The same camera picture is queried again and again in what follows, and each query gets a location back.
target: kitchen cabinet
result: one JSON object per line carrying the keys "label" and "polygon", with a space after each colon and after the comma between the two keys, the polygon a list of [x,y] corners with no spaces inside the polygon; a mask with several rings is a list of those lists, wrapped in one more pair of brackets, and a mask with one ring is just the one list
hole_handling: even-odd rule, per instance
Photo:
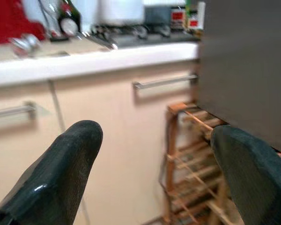
{"label": "kitchen cabinet", "polygon": [[192,99],[189,82],[143,90],[147,83],[189,75],[190,61],[55,81],[66,127],[94,120],[104,139],[84,199],[91,224],[140,225],[163,214],[158,175],[165,153],[166,107]]}
{"label": "kitchen cabinet", "polygon": [[59,135],[47,83],[0,88],[0,110],[26,101],[35,103],[34,119],[26,112],[0,117],[0,201]]}

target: cabinet handle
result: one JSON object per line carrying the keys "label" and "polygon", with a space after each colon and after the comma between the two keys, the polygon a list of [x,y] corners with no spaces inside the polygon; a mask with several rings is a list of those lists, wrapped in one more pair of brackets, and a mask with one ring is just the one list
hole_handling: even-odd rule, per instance
{"label": "cabinet handle", "polygon": [[197,75],[188,75],[188,76],[183,76],[183,77],[178,77],[174,79],[166,79],[166,80],[161,80],[161,81],[154,81],[154,82],[148,82],[148,83],[139,83],[139,82],[133,82],[133,88],[134,89],[146,89],[146,88],[153,88],[153,87],[158,87],[166,84],[171,84],[171,83],[177,83],[177,82],[182,82],[182,81],[190,81],[192,79],[197,79]]}
{"label": "cabinet handle", "polygon": [[28,113],[30,119],[34,119],[36,115],[36,108],[35,103],[33,102],[26,102],[25,105],[14,107],[14,108],[7,108],[0,110],[0,117],[12,116],[21,113]]}

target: backsplash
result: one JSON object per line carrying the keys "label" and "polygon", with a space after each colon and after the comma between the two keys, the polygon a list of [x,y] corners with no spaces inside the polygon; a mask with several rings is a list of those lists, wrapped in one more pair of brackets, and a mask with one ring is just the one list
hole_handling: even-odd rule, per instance
{"label": "backsplash", "polygon": [[[88,31],[92,24],[98,22],[100,0],[72,0],[82,15],[82,30]],[[45,23],[37,0],[22,0],[27,17],[30,20]],[[145,6],[151,5],[183,5],[185,0],[144,0]]]}

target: refrigerator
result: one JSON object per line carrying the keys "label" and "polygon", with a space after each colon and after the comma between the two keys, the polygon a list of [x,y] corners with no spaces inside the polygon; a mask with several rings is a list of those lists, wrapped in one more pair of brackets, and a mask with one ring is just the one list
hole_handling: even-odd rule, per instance
{"label": "refrigerator", "polygon": [[281,0],[206,0],[198,106],[281,151]]}

